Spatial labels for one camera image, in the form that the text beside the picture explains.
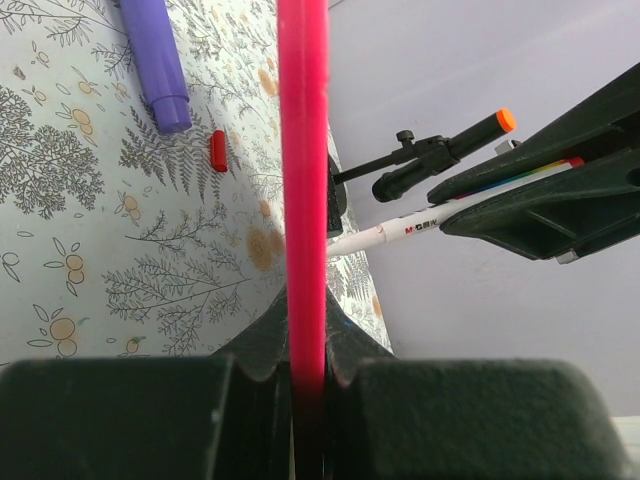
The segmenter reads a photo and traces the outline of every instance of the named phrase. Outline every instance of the red straw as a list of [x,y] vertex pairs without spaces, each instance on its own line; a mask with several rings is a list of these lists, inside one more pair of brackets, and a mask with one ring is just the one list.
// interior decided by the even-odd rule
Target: red straw
[[289,349],[296,478],[323,474],[327,0],[278,0]]

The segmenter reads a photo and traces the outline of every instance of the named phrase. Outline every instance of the purple marker cap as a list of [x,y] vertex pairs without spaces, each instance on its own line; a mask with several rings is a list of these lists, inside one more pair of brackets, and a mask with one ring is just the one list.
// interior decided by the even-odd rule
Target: purple marker cap
[[164,0],[122,0],[124,23],[147,102],[162,133],[191,127],[189,93]]

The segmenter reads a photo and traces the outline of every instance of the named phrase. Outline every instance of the white wall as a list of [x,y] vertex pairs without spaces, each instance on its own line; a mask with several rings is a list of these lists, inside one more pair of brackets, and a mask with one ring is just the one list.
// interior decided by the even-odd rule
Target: white wall
[[612,420],[629,457],[640,472],[640,417],[614,417]]
[[[330,18],[331,125],[345,167],[398,148],[399,130],[452,136],[501,107],[518,120],[514,138],[527,138],[640,61],[639,1],[344,0]],[[444,178],[391,204],[371,196],[376,175],[350,182],[360,226],[422,208]],[[640,414],[640,239],[559,266],[438,231],[369,260],[400,356],[563,358],[613,414]]]

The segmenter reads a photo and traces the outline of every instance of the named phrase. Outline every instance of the red cap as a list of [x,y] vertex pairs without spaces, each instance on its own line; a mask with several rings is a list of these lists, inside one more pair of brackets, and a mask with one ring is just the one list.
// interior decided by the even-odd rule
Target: red cap
[[216,172],[224,173],[229,170],[227,166],[227,143],[224,131],[216,130],[209,140],[209,155],[211,166]]
[[584,165],[584,160],[580,157],[567,158],[566,160],[573,168],[581,167],[582,165]]

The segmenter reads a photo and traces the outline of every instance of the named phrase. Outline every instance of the patterned paper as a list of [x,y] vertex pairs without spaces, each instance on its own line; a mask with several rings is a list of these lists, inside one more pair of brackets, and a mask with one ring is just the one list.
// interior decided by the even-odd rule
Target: patterned paper
[[[167,6],[193,118],[170,136],[119,1],[0,0],[0,364],[207,355],[284,284],[275,5]],[[209,163],[215,129],[225,174]],[[365,255],[331,261],[328,281],[390,348]]]

